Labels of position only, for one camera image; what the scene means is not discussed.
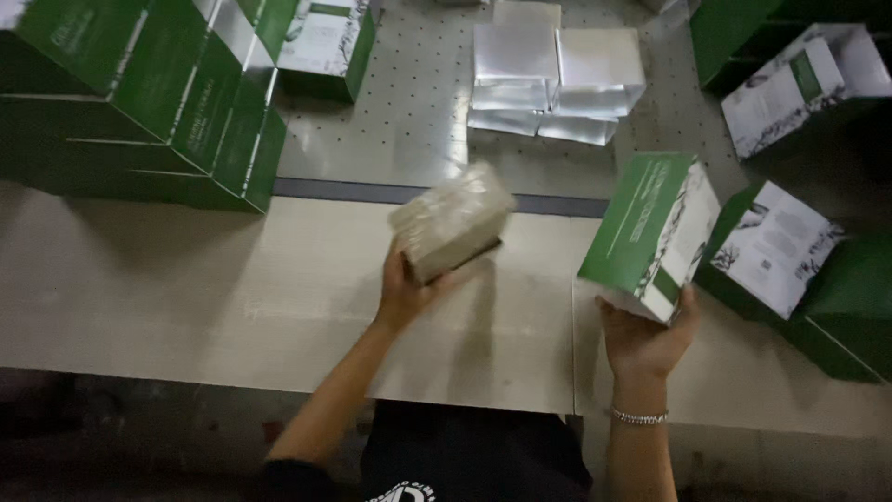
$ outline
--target printed logo on shirt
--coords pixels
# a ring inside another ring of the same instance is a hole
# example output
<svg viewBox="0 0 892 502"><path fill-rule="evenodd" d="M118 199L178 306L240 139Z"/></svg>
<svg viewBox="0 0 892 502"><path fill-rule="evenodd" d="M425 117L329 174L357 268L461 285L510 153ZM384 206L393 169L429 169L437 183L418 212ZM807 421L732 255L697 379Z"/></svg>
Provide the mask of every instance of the printed logo on shirt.
<svg viewBox="0 0 892 502"><path fill-rule="evenodd" d="M366 502L434 502L434 489L422 483L410 483L403 481L389 489L381 497L375 497Z"/></svg>

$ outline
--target person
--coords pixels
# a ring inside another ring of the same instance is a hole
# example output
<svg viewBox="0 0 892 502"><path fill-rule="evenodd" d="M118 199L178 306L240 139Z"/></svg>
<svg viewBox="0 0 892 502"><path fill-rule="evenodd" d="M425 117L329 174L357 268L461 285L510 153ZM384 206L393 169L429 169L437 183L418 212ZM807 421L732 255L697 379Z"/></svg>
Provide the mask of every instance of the person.
<svg viewBox="0 0 892 502"><path fill-rule="evenodd" d="M407 326L459 286L447 274L419 287L391 246L381 303L359 340L270 449L248 498L339 499L323 466L364 404L369 383ZM698 327L693 289L672 326L601 298L614 395L607 479L618 500L675 500L665 425L666 378ZM587 500L592 478L579 441L554 414L378 400L360 469L373 502Z"/></svg>

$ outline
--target metal table surface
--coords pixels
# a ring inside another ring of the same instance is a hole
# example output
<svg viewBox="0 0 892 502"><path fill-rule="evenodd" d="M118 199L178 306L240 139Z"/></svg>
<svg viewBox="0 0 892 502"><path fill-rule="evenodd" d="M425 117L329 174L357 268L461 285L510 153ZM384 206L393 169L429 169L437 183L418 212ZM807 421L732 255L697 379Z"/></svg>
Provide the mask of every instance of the metal table surface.
<svg viewBox="0 0 892 502"><path fill-rule="evenodd" d="M624 161L648 150L698 153L722 201L746 185L721 108L699 89L685 2L659 16L634 0L560 3L565 28L639 30L648 89L610 144L467 128L472 28L491 21L491 7L385 0L355 105L280 97L290 134L278 175L303 183L279 180L277 193L401 203L415 192L397 187L429 187L485 159L513 193L604 201ZM598 217L604 207L569 213Z"/></svg>

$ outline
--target plastic-wrapped package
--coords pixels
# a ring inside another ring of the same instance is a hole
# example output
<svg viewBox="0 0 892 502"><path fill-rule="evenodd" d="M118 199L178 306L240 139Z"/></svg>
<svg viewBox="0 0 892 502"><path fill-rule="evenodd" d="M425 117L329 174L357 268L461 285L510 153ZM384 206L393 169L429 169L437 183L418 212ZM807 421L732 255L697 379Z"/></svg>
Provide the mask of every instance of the plastic-wrapped package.
<svg viewBox="0 0 892 502"><path fill-rule="evenodd" d="M496 247L516 203L487 163L431 188L390 214L397 242L425 284Z"/></svg>

